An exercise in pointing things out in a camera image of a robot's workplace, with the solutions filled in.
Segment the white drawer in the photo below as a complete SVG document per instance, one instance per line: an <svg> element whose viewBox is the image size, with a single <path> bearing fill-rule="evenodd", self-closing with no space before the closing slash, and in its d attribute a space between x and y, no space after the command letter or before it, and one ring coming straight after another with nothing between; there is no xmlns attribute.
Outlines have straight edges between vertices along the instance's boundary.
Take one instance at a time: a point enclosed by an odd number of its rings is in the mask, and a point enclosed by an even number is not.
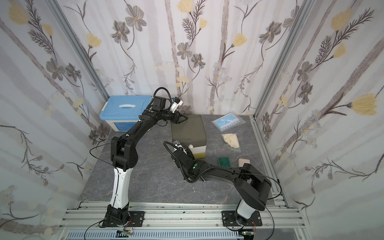
<svg viewBox="0 0 384 240"><path fill-rule="evenodd" d="M193 154L202 154L206 152L206 147L207 146L193 147L191 151Z"/></svg>

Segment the olive green drawer cabinet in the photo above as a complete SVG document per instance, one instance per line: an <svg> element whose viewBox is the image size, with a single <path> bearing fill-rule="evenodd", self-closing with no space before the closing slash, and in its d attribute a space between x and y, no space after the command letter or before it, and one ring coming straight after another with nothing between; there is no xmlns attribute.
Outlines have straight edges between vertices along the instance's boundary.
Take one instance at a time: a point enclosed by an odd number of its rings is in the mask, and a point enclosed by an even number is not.
<svg viewBox="0 0 384 240"><path fill-rule="evenodd" d="M188 116L188 120L180 124L171 123L171 130L172 142L178 140L187 147L189 145L194 147L207 146L207 134L201 115ZM195 159L202 159L206 156L206 152L193 155Z"/></svg>

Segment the green scouring sponge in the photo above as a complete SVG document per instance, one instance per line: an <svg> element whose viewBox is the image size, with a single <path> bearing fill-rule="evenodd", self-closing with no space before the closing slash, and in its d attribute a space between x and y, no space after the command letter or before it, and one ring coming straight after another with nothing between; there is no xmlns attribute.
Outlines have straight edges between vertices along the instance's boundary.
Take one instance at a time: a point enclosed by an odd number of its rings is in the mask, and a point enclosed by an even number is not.
<svg viewBox="0 0 384 240"><path fill-rule="evenodd" d="M228 157L218 158L218 165L220 167L226 167L226 168L231 168L232 167L230 159Z"/></svg>

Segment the beige pink sponge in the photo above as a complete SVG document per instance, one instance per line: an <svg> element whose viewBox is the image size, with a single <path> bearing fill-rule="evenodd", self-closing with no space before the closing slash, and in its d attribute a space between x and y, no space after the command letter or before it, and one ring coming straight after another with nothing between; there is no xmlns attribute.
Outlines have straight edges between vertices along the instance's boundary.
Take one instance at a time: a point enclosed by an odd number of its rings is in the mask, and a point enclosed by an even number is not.
<svg viewBox="0 0 384 240"><path fill-rule="evenodd" d="M239 158L238 159L238 166L243 167L245 164L250 164L251 161L248 159Z"/></svg>

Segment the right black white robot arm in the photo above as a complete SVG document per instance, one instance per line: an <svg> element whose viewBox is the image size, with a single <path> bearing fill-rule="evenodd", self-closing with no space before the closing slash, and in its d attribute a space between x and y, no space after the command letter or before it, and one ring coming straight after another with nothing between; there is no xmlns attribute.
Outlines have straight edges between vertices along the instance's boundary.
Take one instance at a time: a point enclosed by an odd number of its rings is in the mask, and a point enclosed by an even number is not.
<svg viewBox="0 0 384 240"><path fill-rule="evenodd" d="M218 181L235 187L241 196L234 213L239 225L244 226L250 220L255 220L253 214L266 209L272 183L251 164L236 168L215 166L196 160L192 152L181 145L173 145L168 152L188 183Z"/></svg>

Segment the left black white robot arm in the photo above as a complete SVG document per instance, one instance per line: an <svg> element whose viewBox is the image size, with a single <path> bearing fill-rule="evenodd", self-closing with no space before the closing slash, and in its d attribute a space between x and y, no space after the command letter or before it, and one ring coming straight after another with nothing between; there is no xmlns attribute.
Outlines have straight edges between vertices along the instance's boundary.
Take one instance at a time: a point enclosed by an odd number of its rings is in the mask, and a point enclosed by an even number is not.
<svg viewBox="0 0 384 240"><path fill-rule="evenodd" d="M170 121L174 124L183 122L184 118L178 107L183 101L178 97L166 99L153 97L139 120L131 129L111 142L111 161L114 167L114 188L110 204L102 227L123 227L130 221L129 214L129 184L133 168L138 162L137 143L145 133L155 126L158 121Z"/></svg>

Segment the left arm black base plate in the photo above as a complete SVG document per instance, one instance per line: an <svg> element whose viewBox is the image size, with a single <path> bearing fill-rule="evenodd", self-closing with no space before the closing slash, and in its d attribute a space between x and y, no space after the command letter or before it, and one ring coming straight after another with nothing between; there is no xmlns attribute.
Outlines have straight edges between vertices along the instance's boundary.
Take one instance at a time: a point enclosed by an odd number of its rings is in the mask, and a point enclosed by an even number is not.
<svg viewBox="0 0 384 240"><path fill-rule="evenodd" d="M101 227L126 227L127 225L133 227L141 227L143 225L144 219L144 211L111 212L106 214L106 219L102 221Z"/></svg>

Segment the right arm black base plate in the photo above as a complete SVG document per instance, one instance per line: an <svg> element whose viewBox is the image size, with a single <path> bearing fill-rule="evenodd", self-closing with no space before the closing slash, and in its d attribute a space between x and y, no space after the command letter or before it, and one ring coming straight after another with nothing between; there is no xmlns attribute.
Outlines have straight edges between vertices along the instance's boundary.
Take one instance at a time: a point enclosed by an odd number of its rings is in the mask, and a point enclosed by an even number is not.
<svg viewBox="0 0 384 240"><path fill-rule="evenodd" d="M227 227L261 227L263 225L259 211L255 211L248 220L240 220L236 211L222 211L222 222Z"/></svg>

